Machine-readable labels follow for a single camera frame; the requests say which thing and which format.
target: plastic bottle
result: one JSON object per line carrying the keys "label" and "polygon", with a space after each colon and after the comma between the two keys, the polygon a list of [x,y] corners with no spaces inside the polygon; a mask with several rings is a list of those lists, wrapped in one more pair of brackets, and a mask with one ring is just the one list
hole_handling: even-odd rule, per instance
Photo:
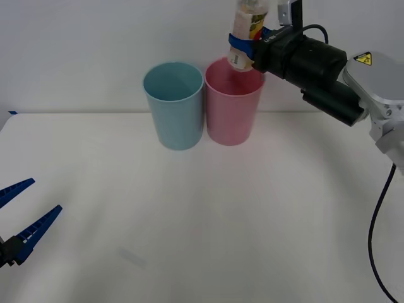
{"label": "plastic bottle", "polygon": [[[242,40],[259,40],[268,14],[269,0],[237,0],[233,36]],[[233,47],[227,56],[229,63],[238,71],[252,70],[253,61]]]}

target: warning sticker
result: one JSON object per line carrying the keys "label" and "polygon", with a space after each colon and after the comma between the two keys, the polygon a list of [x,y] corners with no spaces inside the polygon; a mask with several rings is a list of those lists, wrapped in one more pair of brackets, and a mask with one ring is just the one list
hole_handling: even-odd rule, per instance
{"label": "warning sticker", "polygon": [[372,66],[372,54],[370,52],[366,52],[363,55],[355,57],[354,59],[360,63]]}

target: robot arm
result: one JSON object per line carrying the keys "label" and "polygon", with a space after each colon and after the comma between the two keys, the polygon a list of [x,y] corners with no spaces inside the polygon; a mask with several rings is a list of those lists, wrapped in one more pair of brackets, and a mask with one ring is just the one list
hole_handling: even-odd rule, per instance
{"label": "robot arm", "polygon": [[[253,68],[299,87],[303,99],[335,119],[353,126],[369,114],[371,137],[398,167],[404,167],[404,66],[379,52],[353,58],[328,45],[321,25],[303,27],[302,0],[280,0],[283,26],[263,31],[261,40],[246,41],[229,35],[230,44],[254,61]],[[317,28],[325,42],[304,35]],[[345,83],[338,81],[342,73]]]}

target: table surface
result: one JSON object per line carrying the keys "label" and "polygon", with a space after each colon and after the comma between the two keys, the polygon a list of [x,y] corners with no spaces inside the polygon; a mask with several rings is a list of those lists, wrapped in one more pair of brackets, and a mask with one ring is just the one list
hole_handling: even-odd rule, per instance
{"label": "table surface", "polygon": [[[0,211],[8,239],[57,204],[3,303],[388,302],[367,231],[390,161],[324,114],[258,114],[248,142],[160,145],[149,114],[19,114],[0,132],[0,188],[37,182]],[[374,233],[404,299],[404,178]]]}

